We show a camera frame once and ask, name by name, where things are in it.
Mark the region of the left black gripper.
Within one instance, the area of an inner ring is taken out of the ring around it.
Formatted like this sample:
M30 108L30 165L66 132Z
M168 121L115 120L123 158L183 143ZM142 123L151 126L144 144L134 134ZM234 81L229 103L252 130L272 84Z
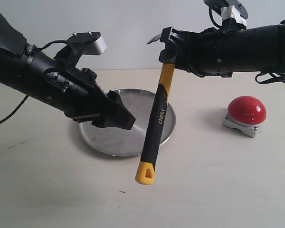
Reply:
M97 128L125 130L135 123L120 94L110 90L105 95L96 82L97 74L89 68L79 70L65 59L33 52L26 62L26 77L35 86L32 97L61 110L75 122L92 121Z

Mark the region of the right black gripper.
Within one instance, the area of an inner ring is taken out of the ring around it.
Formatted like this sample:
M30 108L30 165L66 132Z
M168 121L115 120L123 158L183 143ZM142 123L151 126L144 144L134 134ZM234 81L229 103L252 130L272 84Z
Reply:
M175 65L176 49L185 47L176 68L200 77L272 70L279 63L278 25L227 33L195 33L187 40L187 31L163 28L161 43L165 49L160 52L159 61Z

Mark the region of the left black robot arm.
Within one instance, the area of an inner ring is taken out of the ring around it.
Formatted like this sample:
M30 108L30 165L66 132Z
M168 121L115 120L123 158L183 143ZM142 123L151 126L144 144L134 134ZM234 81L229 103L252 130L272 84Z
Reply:
M75 33L60 43L63 48L50 57L44 47L28 43L0 13L0 83L62 111L74 122L131 129L135 117L120 95L104 92L93 70L76 67L81 56L105 52L101 33Z

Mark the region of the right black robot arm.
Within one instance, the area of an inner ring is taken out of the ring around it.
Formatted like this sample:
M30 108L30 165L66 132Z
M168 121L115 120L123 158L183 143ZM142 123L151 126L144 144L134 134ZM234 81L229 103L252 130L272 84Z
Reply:
M200 33L164 28L159 61L199 77L237 72L285 74L285 24L240 29L233 19Z

